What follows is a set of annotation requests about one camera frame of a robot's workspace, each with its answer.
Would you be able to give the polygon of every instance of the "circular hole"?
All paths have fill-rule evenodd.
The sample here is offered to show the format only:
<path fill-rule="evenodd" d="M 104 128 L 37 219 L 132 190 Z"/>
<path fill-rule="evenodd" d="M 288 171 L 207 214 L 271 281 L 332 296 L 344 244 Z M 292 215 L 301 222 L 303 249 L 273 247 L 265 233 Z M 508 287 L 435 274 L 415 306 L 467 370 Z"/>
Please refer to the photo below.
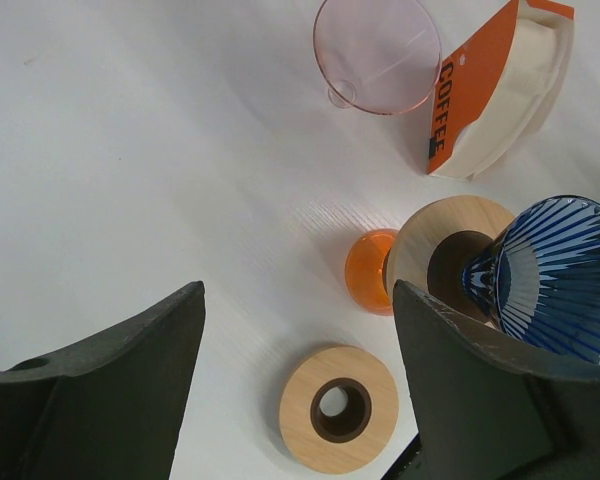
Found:
<path fill-rule="evenodd" d="M 358 437 L 370 418 L 369 392 L 350 378 L 338 378 L 326 383 L 318 390 L 311 405 L 314 429 L 332 443 L 345 443 Z"/>
<path fill-rule="evenodd" d="M 429 293 L 449 307 L 475 320 L 486 323 L 486 317 L 464 292 L 462 272 L 469 261 L 487 248 L 493 239 L 474 231 L 457 232 L 438 245 L 429 260 L 427 286 Z"/>
<path fill-rule="evenodd" d="M 20 362 L 18 365 L 13 367 L 10 372 L 18 372 L 21 370 L 32 370 L 34 368 L 44 367 L 49 364 L 49 360 L 46 358 L 32 358 L 30 360 L 25 360 L 24 362 Z"/>
<path fill-rule="evenodd" d="M 327 417 L 335 417 L 344 412 L 347 403 L 349 403 L 347 392 L 340 387 L 334 387 L 327 391 L 320 400 L 320 412 Z"/>

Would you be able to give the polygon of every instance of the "orange packaging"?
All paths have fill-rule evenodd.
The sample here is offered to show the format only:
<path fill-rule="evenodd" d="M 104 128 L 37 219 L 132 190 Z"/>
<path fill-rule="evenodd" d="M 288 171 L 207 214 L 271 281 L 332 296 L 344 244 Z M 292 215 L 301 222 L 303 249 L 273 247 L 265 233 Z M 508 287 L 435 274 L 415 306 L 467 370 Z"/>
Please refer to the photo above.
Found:
<path fill-rule="evenodd" d="M 435 90 L 428 173 L 452 178 L 469 178 L 502 157 L 504 151 L 517 137 L 537 131 L 549 114 L 564 82 L 573 44 L 573 18 L 574 9 L 572 7 L 549 0 L 511 0 L 467 42 L 443 61 Z M 509 128 L 507 132 L 490 133 L 490 135 L 502 135 L 502 141 L 497 141 L 494 148 L 488 151 L 483 149 L 474 155 L 480 157 L 475 160 L 464 152 L 463 158 L 457 161 L 462 162 L 463 165 L 456 164 L 454 168 L 446 168 L 445 171 L 445 168 L 442 167 L 452 158 L 456 140 L 463 130 L 474 124 L 483 115 L 496 87 L 501 83 L 508 62 L 508 70 L 516 68 L 511 65 L 510 52 L 512 52 L 514 35 L 518 35 L 517 25 L 520 25 L 521 19 L 535 22 L 538 28 L 556 29 L 556 31 L 561 29 L 560 32 L 566 32 L 560 33 L 561 36 L 556 37 L 558 43 L 562 45 L 562 56 L 560 61 L 555 62 L 555 67 L 552 67 L 553 77 L 550 78 L 550 82 L 546 83 L 545 90 L 541 92 L 539 90 L 540 93 L 533 92 L 535 96 L 529 96 L 529 106 L 524 107 L 527 110 L 524 115 L 521 115 L 520 122 L 516 124 L 515 128 Z M 518 75 L 518 73 L 516 72 L 513 76 L 523 78 L 524 88 L 536 88 L 535 85 L 529 86 L 532 82 L 528 80 L 527 72 L 522 72 L 522 75 Z M 481 133 L 488 129 L 484 125 L 481 128 Z"/>

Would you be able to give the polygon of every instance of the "white table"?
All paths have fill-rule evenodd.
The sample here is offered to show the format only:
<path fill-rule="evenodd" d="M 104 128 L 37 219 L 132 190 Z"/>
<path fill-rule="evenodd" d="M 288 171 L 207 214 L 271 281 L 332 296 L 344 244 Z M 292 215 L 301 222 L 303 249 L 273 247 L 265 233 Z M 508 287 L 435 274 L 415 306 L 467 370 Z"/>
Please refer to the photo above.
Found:
<path fill-rule="evenodd" d="M 207 322 L 172 478 L 318 478 L 276 426 L 280 389 L 330 342 L 383 360 L 401 396 L 380 478 L 416 433 L 392 320 L 343 287 L 363 231 L 449 195 L 519 212 L 600 200 L 600 1 L 541 132 L 473 183 L 425 177 L 428 109 L 332 107 L 320 0 L 0 2 L 0 368 L 204 280 Z M 504 0 L 424 2 L 445 47 Z"/>

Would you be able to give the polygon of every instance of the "orange glass base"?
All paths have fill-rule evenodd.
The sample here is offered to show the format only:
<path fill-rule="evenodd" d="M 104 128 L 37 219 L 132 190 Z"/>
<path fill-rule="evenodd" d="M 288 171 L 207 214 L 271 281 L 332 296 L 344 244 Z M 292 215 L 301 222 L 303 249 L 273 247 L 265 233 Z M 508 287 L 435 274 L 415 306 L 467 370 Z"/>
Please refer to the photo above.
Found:
<path fill-rule="evenodd" d="M 393 315 L 384 286 L 384 262 L 397 234 L 396 230 L 389 229 L 365 233 L 351 247 L 344 268 L 344 278 L 353 299 L 376 315 Z"/>

